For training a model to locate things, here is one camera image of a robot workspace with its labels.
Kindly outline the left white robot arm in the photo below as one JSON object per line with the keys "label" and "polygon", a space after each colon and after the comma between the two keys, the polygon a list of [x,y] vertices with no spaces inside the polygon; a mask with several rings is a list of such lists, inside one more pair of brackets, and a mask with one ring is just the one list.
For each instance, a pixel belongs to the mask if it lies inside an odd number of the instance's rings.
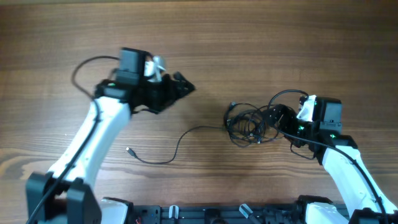
{"label": "left white robot arm", "polygon": [[50,169],[34,172],[26,183],[28,223],[135,223],[134,204],[117,198],[97,201],[93,188],[98,171],[119,132],[136,114],[137,107],[159,114],[195,90],[181,73],[169,75],[164,61],[144,50],[123,47],[119,66],[90,94],[87,117],[73,141]]}

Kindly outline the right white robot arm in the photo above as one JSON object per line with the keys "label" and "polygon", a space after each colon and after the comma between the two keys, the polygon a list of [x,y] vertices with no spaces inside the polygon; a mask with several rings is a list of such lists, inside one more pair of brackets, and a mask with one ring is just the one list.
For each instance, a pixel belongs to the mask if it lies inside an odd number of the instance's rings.
{"label": "right white robot arm", "polygon": [[270,104],[264,114],[269,126],[288,139],[291,145],[307,145],[312,158],[333,179],[348,216],[337,212],[323,197],[303,196],[305,223],[397,223],[394,205],[371,177],[354,139],[343,135],[340,100],[316,95],[301,96],[300,109]]}

